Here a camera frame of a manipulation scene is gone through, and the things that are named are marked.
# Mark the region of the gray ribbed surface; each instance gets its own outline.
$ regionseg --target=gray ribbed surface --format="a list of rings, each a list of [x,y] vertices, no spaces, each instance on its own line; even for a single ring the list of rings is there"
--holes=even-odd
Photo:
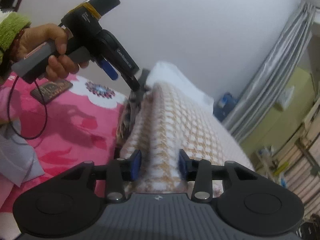
[[[262,239],[233,229],[220,220],[209,205],[194,203],[186,194],[162,194],[161,200],[155,199],[157,196],[132,194],[123,204],[109,205],[90,228],[59,240]],[[30,235],[19,238],[39,239]],[[265,239],[299,240],[293,233]]]

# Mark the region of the sleeve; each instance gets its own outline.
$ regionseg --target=sleeve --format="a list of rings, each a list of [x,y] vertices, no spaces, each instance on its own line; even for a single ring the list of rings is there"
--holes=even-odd
[[[27,17],[16,12],[0,11],[0,68],[3,60],[3,52],[6,52],[13,42],[16,35],[25,26],[29,25],[30,21]],[[10,69],[0,71],[0,85],[7,79]]]

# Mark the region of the fingernail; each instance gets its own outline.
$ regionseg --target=fingernail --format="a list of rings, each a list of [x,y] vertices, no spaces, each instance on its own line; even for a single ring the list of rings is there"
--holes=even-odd
[[[61,44],[60,45],[60,54],[61,55],[63,55],[63,54],[65,54],[66,53],[66,51],[67,51],[67,45],[66,44]]]

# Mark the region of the wall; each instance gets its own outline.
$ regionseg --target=wall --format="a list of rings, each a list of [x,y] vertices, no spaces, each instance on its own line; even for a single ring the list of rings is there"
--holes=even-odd
[[[23,0],[35,25],[59,23],[83,0]],[[238,96],[300,0],[120,0],[101,25],[140,68],[166,60],[217,99]],[[108,85],[113,87],[107,77]]]

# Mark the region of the finger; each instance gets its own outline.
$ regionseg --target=finger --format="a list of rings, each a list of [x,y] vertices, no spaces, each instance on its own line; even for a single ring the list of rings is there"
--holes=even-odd
[[[67,51],[68,34],[64,29],[53,23],[30,28],[28,30],[28,35],[30,35],[28,38],[29,46],[32,46],[33,48],[48,39],[52,39],[60,54],[65,54]]]
[[[58,75],[59,78],[66,78],[68,72],[64,69],[62,64],[57,60],[55,56],[50,56],[48,59],[49,67]]]
[[[47,66],[45,71],[47,73],[47,77],[46,78],[48,80],[55,82],[58,79],[58,75],[52,70],[52,68],[50,68],[50,66]]]
[[[62,55],[58,57],[58,61],[62,64],[63,68],[72,74],[79,71],[78,64],[74,63],[68,56]]]
[[[79,63],[79,66],[80,68],[86,68],[87,66],[89,66],[89,61]]]

